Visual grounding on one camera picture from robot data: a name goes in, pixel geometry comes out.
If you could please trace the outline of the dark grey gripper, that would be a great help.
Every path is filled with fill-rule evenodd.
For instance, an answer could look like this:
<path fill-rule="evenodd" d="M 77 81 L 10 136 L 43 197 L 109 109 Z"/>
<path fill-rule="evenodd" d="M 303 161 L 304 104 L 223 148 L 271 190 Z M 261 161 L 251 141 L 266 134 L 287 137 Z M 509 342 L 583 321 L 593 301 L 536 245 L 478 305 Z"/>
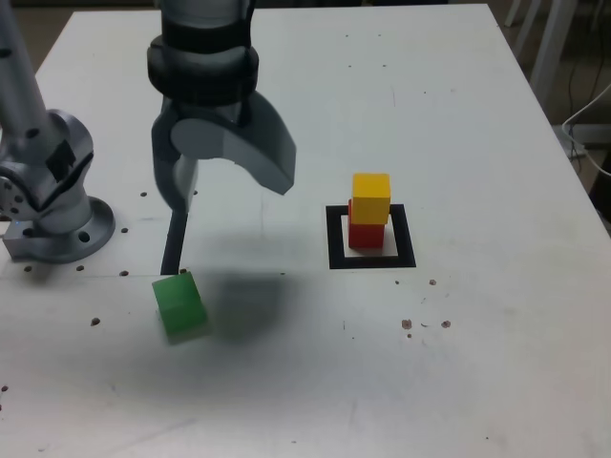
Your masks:
<path fill-rule="evenodd" d="M 278 195 L 294 184 L 296 144 L 280 114 L 258 92 L 242 105 L 219 107 L 176 108 L 164 97 L 151 135 L 155 181 L 173 211 L 190 210 L 196 159 L 229 160 Z"/>

